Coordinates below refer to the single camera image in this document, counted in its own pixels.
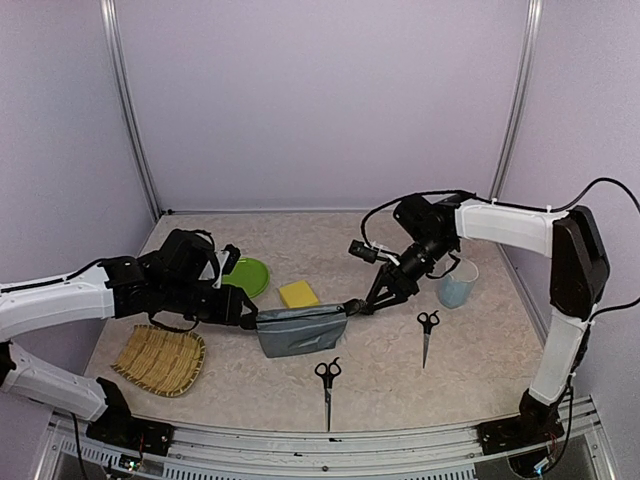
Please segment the grey zipper pouch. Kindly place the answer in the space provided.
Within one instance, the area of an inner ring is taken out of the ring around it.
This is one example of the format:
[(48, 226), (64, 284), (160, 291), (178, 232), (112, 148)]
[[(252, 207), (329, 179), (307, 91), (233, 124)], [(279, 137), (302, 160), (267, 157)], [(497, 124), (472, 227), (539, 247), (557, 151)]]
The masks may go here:
[(260, 346), (270, 359), (334, 349), (349, 317), (359, 313), (362, 305), (361, 300), (352, 299), (340, 304), (263, 311), (256, 317)]

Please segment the black handled scissors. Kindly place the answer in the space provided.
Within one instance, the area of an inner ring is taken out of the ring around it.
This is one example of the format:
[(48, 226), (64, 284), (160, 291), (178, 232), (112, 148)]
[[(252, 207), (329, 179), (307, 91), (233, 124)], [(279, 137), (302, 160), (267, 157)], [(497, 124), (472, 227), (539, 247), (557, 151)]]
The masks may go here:
[(423, 344), (422, 344), (422, 368), (423, 369), (426, 368), (432, 330), (434, 327), (440, 324), (440, 318), (438, 314), (439, 314), (438, 310), (435, 310), (431, 313), (420, 312), (416, 317), (416, 320), (421, 325), (422, 331), (423, 331)]
[(339, 365), (339, 357), (335, 357), (331, 362), (320, 362), (314, 368), (314, 374), (323, 382), (324, 390), (324, 406), (325, 406), (325, 428), (327, 432), (331, 431), (332, 418), (332, 391), (333, 383), (336, 377), (342, 373)]

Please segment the black handled scissors front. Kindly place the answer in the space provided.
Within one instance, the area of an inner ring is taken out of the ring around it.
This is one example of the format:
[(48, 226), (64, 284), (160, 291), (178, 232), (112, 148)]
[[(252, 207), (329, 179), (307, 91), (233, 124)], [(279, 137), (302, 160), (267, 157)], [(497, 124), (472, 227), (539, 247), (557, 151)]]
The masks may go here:
[(324, 390), (324, 406), (325, 406), (325, 428), (327, 432), (331, 431), (332, 418), (332, 391), (333, 383), (336, 377), (342, 373), (339, 365), (339, 357), (335, 357), (331, 362), (320, 362), (314, 368), (314, 374), (323, 382)]

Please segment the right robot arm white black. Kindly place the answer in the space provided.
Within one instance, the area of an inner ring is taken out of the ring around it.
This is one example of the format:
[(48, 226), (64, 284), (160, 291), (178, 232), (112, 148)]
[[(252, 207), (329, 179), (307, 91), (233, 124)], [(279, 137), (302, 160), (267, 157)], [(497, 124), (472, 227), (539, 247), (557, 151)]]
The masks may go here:
[(591, 210), (575, 197), (559, 207), (532, 207), (478, 197), (462, 190), (438, 190), (436, 201), (417, 192), (392, 200), (393, 217), (412, 242), (401, 254), (363, 245), (369, 262), (381, 262), (363, 311), (407, 302), (431, 278), (436, 263), (449, 255), (448, 271), (457, 273), (462, 240), (493, 242), (549, 265), (549, 319), (540, 367), (525, 391), (511, 433), (523, 444), (535, 442), (551, 424), (589, 344), (595, 319), (619, 317), (638, 309), (639, 301), (602, 306), (611, 266)]

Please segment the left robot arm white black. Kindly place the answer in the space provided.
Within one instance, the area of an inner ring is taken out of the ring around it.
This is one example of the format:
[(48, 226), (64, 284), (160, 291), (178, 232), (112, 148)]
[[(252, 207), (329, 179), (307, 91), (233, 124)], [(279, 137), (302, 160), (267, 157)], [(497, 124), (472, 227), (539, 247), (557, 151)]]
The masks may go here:
[(121, 445), (133, 443), (140, 424), (119, 387), (56, 367), (20, 347), (15, 337), (84, 320), (126, 318), (160, 312), (201, 323), (256, 327), (258, 309), (240, 288), (225, 285), (240, 258), (218, 250), (204, 230), (172, 230), (161, 247), (140, 257), (97, 259), (59, 277), (1, 289), (1, 390), (66, 410)]

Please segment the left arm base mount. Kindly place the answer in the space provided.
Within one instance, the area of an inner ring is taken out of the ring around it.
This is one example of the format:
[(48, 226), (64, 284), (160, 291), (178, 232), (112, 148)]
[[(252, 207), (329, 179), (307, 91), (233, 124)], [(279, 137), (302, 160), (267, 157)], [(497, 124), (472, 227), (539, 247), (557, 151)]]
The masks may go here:
[(98, 377), (97, 383), (106, 395), (107, 408), (97, 420), (89, 422), (86, 436), (109, 445), (165, 457), (174, 427), (169, 423), (133, 416), (114, 382)]

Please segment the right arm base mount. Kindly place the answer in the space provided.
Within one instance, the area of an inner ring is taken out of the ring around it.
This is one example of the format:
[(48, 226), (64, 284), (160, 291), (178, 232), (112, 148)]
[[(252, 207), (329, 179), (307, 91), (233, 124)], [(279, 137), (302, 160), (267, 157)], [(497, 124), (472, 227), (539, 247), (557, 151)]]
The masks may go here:
[(565, 430), (558, 407), (566, 393), (567, 388), (564, 388), (556, 401), (546, 405), (526, 390), (517, 415), (480, 423), (476, 430), (483, 454), (520, 449), (563, 436)]

